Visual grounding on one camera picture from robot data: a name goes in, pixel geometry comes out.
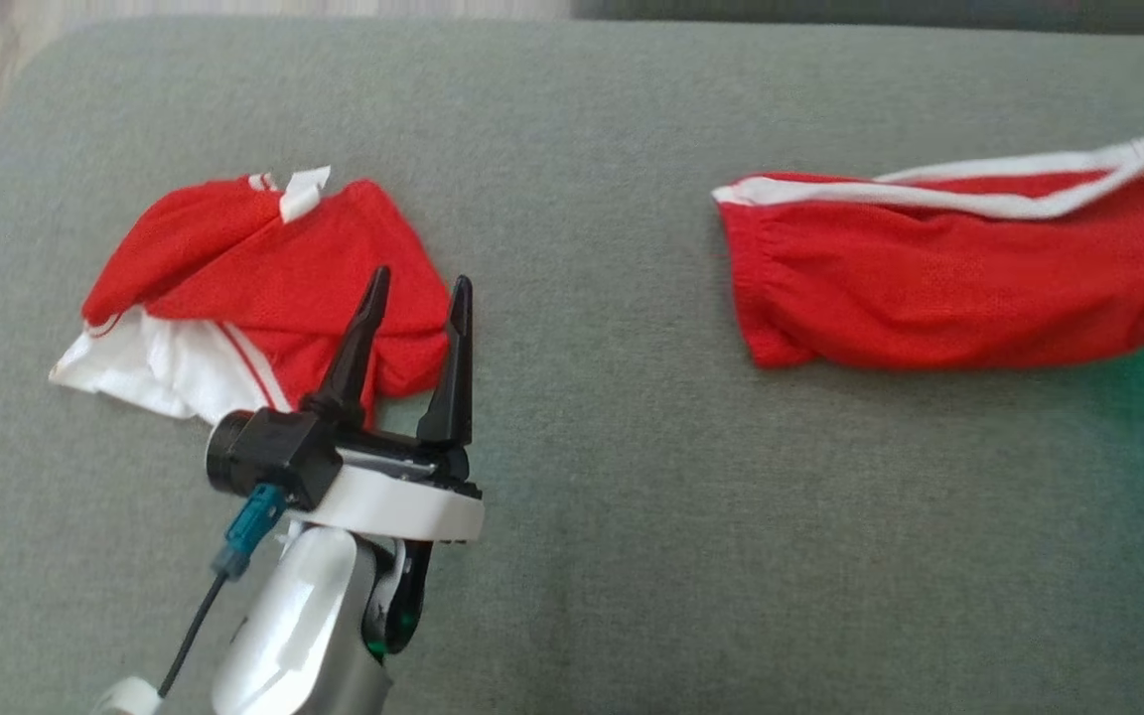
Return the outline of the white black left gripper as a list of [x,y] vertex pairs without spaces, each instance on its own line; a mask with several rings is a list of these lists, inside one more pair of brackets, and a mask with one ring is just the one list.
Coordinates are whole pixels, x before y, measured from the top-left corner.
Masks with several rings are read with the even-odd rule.
[[[304,395],[299,408],[336,427],[363,427],[362,404],[370,358],[386,317],[390,268],[370,276],[362,302],[347,325],[321,384]],[[432,389],[418,439],[448,447],[472,443],[474,311],[472,281],[459,276],[451,289],[448,352],[439,383]],[[332,526],[359,537],[386,537],[426,542],[472,542],[480,538],[485,506],[480,499],[432,485],[431,467],[412,459],[376,456],[341,448],[344,464],[312,511],[291,508],[289,519]]]

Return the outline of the red white basketball jersey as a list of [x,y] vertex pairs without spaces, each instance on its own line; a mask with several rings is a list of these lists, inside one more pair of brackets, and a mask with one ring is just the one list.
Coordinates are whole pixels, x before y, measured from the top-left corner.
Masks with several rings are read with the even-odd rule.
[[321,384],[378,267],[390,271],[359,403],[427,392],[448,351],[448,289],[376,182],[329,167],[165,194],[112,253],[49,380],[167,418],[299,407]]

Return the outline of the grey sofa seat cushion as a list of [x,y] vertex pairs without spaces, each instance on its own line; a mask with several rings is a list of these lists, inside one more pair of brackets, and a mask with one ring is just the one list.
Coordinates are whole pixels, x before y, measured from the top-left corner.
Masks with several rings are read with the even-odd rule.
[[51,386],[132,222],[331,164],[474,281],[472,479],[387,715],[1144,715],[1144,353],[753,367],[712,191],[1144,135],[1144,37],[122,19],[0,116],[0,715],[158,678],[239,502]]

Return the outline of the red white basketball shorts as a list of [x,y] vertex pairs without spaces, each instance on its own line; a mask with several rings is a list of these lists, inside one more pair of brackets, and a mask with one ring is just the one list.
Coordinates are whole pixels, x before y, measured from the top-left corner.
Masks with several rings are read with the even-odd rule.
[[712,196],[764,370],[1039,370],[1144,348],[1144,136]]

